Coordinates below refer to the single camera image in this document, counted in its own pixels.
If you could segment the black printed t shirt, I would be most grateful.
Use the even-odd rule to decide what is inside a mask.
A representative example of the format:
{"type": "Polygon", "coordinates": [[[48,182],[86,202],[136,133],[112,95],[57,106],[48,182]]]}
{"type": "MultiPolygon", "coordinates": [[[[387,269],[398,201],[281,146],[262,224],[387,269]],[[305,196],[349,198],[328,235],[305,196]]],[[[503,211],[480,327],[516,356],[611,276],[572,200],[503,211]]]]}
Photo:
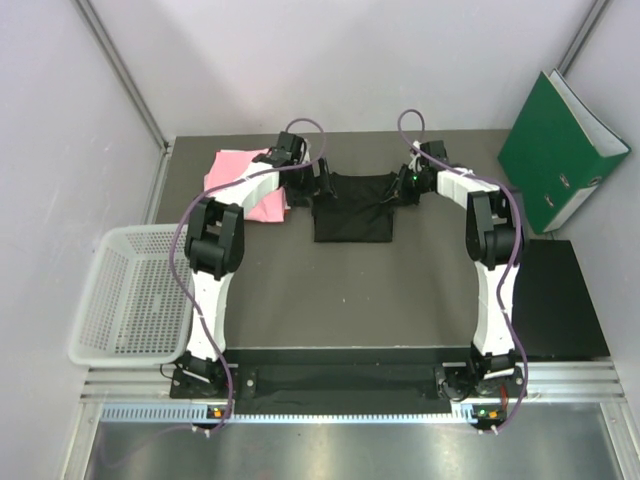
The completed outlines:
{"type": "Polygon", "coordinates": [[[388,199],[396,173],[349,176],[332,173],[335,194],[316,196],[312,205],[316,243],[390,243],[395,207],[388,199]]]}

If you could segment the pink t shirt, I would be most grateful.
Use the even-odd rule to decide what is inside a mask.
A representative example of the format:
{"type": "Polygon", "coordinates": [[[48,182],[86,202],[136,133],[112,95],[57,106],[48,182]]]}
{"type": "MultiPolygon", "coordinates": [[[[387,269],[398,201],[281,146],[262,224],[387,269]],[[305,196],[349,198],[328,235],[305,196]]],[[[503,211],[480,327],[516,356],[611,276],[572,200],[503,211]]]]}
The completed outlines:
{"type": "MultiPolygon", "coordinates": [[[[266,149],[219,150],[215,154],[209,172],[204,176],[204,189],[208,190],[237,180],[257,155],[266,152],[266,149]]],[[[256,202],[252,209],[244,208],[245,219],[261,223],[283,223],[287,208],[284,188],[279,187],[256,202]]]]}

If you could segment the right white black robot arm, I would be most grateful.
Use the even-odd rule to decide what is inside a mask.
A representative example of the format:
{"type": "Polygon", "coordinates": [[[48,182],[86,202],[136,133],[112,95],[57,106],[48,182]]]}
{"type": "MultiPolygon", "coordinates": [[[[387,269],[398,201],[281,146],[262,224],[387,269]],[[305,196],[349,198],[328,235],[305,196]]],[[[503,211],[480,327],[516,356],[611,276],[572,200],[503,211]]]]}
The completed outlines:
{"type": "Polygon", "coordinates": [[[525,247],[518,192],[447,161],[441,141],[411,142],[400,173],[401,199],[434,193],[465,211],[465,248],[478,281],[478,319],[466,380],[487,396],[516,374],[523,351],[512,325],[515,282],[525,247]]]}

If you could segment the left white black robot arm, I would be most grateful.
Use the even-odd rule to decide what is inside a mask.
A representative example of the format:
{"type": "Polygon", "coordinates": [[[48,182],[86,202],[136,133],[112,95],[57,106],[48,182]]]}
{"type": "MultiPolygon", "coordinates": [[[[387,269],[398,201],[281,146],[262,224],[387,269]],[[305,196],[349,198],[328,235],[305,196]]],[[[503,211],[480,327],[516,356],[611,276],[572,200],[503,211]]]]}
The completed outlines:
{"type": "Polygon", "coordinates": [[[204,177],[207,196],[189,216],[184,254],[194,286],[194,321],[178,365],[205,396],[228,387],[222,363],[228,292],[245,251],[244,223],[281,223],[290,206],[286,191],[312,185],[307,141],[290,132],[263,150],[221,150],[204,177]]]}

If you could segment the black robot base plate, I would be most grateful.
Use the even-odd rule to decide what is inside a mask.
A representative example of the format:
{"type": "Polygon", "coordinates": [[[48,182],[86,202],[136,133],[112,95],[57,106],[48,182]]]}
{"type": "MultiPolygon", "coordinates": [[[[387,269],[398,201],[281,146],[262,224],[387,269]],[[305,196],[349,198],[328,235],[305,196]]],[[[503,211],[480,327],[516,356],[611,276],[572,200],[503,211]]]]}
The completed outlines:
{"type": "Polygon", "coordinates": [[[170,397],[232,399],[236,414],[448,413],[455,400],[514,400],[520,368],[484,380],[466,347],[230,349],[230,369],[190,353],[175,361],[170,397]]]}

